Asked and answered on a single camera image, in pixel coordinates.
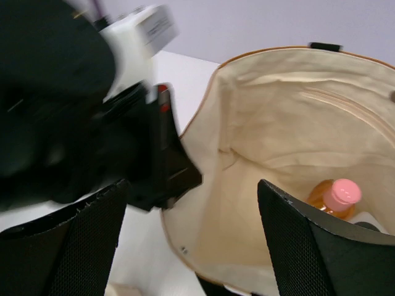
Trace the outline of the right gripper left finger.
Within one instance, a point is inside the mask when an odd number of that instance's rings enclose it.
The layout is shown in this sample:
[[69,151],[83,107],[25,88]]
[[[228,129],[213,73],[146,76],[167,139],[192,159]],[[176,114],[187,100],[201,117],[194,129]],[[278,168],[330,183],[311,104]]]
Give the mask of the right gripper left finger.
[[1,232],[1,295],[104,295],[130,184]]

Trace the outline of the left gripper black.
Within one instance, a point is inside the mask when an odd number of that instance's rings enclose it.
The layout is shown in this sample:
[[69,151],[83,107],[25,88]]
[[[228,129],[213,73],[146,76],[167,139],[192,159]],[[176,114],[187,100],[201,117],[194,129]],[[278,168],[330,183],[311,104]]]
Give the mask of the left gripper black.
[[148,89],[109,96],[119,70],[109,27],[66,1],[1,2],[2,211],[149,175]]

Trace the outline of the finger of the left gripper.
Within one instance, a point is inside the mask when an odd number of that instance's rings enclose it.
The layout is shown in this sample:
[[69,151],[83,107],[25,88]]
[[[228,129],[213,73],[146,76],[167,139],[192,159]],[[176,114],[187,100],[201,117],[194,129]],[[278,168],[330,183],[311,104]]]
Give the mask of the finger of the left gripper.
[[189,158],[178,136],[167,84],[154,87],[155,99],[147,105],[148,155],[138,167],[148,173],[131,183],[128,204],[144,211],[169,209],[188,191],[202,184],[202,174]]

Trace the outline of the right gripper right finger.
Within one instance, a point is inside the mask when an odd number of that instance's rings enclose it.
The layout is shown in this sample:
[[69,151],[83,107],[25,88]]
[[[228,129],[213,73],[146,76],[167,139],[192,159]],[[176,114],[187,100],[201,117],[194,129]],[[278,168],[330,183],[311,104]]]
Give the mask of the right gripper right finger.
[[257,195],[280,295],[394,295],[394,236],[321,212],[264,179]]

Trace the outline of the beige cap cream bottle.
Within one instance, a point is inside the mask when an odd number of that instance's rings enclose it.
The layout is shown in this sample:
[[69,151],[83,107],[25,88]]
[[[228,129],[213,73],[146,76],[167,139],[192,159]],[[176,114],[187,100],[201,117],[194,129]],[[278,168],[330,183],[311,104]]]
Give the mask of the beige cap cream bottle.
[[110,282],[106,286],[104,296],[141,296],[141,292],[125,284]]

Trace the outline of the white bottle black cap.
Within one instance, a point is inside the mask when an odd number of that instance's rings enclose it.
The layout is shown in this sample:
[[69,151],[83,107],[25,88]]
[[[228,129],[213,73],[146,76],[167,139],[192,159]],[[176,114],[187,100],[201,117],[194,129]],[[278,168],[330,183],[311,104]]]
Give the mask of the white bottle black cap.
[[351,224],[377,231],[383,234],[389,234],[387,230],[369,213],[360,212],[356,216],[352,217],[349,222]]

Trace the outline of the orange bottle pink cap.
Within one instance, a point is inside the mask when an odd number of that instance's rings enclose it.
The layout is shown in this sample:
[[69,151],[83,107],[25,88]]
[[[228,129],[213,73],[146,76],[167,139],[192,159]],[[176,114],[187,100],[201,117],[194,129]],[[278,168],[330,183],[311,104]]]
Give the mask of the orange bottle pink cap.
[[349,179],[328,179],[312,189],[306,202],[336,218],[349,220],[361,198],[362,191],[355,182]]

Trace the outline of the tan canvas tote bag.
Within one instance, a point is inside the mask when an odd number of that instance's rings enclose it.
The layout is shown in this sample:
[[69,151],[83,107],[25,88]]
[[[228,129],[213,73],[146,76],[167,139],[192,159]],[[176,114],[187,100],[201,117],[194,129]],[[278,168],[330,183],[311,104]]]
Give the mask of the tan canvas tote bag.
[[162,224],[207,281],[280,295],[262,179],[307,205],[317,184],[349,179],[362,191],[353,217],[367,212],[394,236],[392,65],[299,46],[243,54],[214,72],[181,138],[203,182],[162,212]]

